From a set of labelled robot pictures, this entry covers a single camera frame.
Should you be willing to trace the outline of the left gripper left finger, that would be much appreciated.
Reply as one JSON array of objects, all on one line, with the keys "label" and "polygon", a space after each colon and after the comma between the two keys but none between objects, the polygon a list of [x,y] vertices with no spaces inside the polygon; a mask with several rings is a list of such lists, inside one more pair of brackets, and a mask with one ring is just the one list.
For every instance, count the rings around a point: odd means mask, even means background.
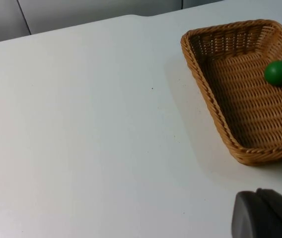
[{"label": "left gripper left finger", "polygon": [[234,238],[282,238],[282,222],[255,192],[237,193],[231,234]]}]

